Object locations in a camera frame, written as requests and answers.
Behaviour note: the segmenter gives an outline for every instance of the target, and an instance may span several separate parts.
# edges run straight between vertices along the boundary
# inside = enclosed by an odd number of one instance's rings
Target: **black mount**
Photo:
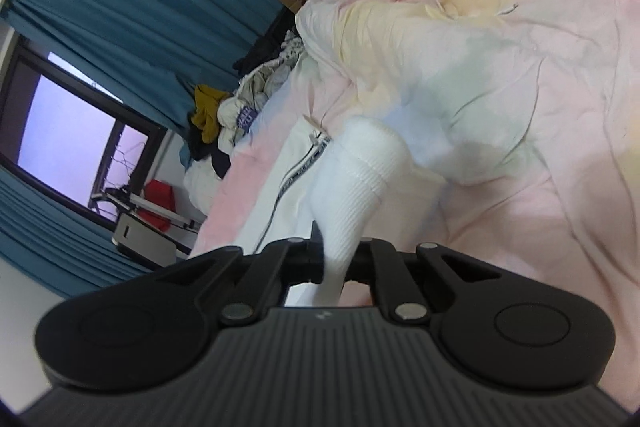
[[[186,372],[221,331],[262,320],[290,286],[322,274],[317,229],[259,255],[220,248],[60,304],[41,320],[36,349],[57,385],[152,388]],[[435,243],[402,253],[365,238],[346,279],[370,286],[385,320],[429,331],[457,370],[496,389],[596,383],[614,347],[612,324],[593,303]]]

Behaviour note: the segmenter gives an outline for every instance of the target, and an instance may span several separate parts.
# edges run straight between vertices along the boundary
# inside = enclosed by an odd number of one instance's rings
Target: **red bag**
[[[175,212],[174,188],[171,185],[159,182],[158,180],[151,180],[145,185],[143,194],[145,200]],[[160,230],[160,232],[166,232],[171,227],[171,221],[169,221],[169,219],[158,216],[158,214],[154,214],[148,210],[139,210],[138,215],[148,222],[148,224]]]

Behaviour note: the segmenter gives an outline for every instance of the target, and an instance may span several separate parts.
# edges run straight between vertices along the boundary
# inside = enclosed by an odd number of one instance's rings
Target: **yellow clothing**
[[[196,112],[191,117],[191,123],[202,131],[203,143],[213,143],[213,140],[218,137],[220,133],[218,105],[230,96],[230,92],[213,89],[206,84],[196,86],[194,93]]]

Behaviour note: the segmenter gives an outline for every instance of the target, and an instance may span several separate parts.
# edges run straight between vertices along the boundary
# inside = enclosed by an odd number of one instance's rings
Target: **white sock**
[[[310,207],[324,242],[324,280],[298,305],[335,306],[362,231],[380,206],[388,184],[407,172],[404,140],[378,120],[354,117],[324,152],[310,188]]]

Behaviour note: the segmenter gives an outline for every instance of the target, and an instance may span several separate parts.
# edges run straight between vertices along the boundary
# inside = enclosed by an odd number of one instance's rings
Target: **pastel tie-dye blanket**
[[[194,252],[233,242],[299,116],[332,136],[378,118],[449,181],[415,242],[596,302],[616,327],[601,385],[637,408],[640,0],[310,0],[296,25],[308,56],[239,145]]]

